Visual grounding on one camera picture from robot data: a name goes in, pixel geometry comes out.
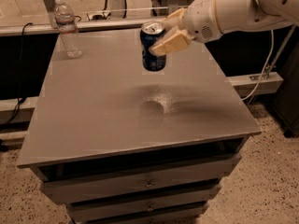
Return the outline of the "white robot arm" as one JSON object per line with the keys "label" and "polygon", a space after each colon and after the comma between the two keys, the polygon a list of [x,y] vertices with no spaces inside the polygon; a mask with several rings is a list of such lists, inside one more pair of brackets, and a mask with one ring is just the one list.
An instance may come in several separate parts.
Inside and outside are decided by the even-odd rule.
{"label": "white robot arm", "polygon": [[207,43],[231,32],[299,25],[299,0],[194,0],[163,20],[166,34],[149,48],[156,56]]}

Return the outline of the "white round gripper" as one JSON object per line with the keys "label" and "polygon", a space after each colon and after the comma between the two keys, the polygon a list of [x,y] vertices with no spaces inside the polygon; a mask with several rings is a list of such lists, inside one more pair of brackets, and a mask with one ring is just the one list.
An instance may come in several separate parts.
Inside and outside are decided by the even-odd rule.
{"label": "white round gripper", "polygon": [[222,36],[216,16],[216,0],[194,0],[187,10],[184,7],[177,9],[163,19],[162,24],[168,32],[162,30],[153,34],[149,52],[154,56],[186,49],[193,40],[207,43]]}

